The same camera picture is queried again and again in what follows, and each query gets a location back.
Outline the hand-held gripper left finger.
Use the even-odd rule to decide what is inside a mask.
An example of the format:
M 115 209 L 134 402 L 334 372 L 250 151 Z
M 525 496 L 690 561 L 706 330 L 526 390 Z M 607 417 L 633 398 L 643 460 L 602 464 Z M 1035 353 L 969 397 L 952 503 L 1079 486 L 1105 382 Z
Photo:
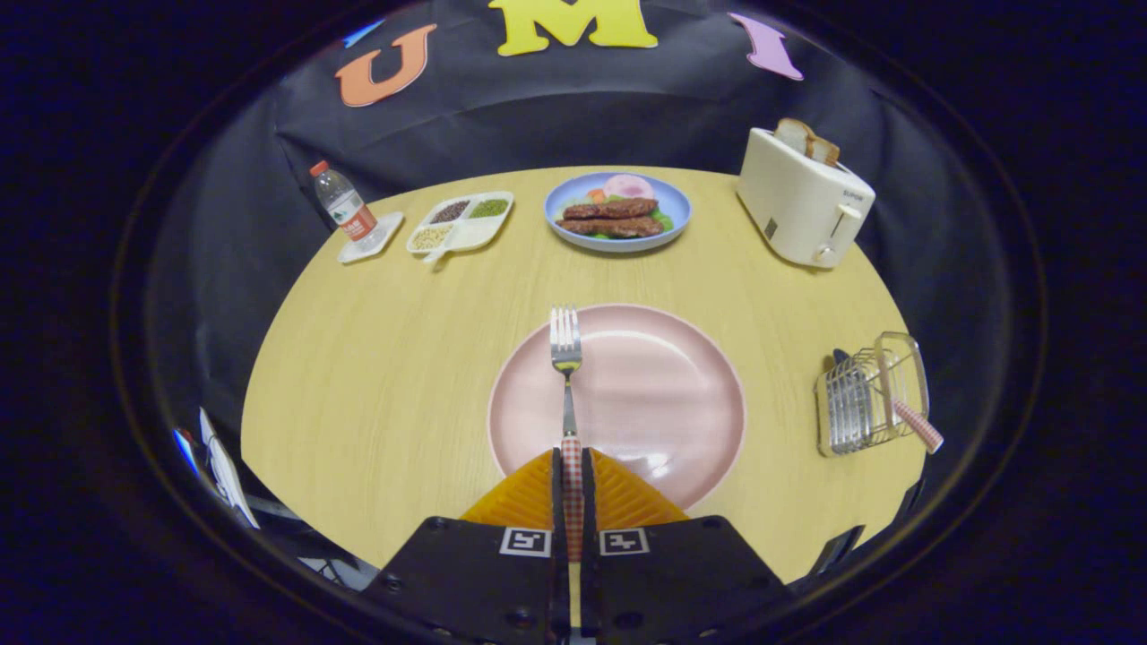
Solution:
M 563 459 L 543 453 L 548 529 L 426 518 L 360 597 L 412 642 L 565 644 L 571 634 Z

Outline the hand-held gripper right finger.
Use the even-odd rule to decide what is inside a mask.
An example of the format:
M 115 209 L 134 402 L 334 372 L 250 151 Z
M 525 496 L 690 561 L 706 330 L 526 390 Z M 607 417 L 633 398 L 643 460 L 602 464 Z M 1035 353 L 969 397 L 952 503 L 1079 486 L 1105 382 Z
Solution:
M 596 524 L 596 466 L 582 451 L 579 630 L 598 644 L 754 642 L 794 595 L 724 516 Z

